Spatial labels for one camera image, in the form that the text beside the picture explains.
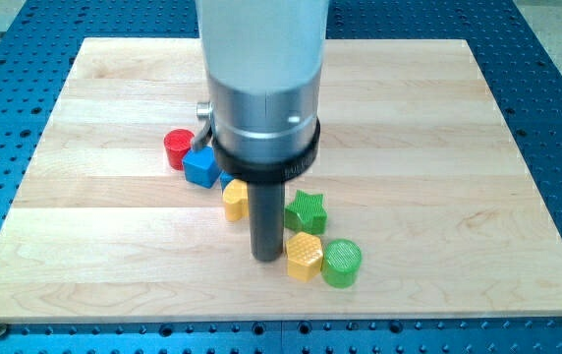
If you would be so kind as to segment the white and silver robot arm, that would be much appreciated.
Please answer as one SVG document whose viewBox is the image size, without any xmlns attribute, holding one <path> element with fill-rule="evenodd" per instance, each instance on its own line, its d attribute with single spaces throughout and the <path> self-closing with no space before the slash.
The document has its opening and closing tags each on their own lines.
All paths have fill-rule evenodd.
<svg viewBox="0 0 562 354">
<path fill-rule="evenodd" d="M 280 184 L 317 154 L 328 0 L 197 0 L 216 160 Z"/>
</svg>

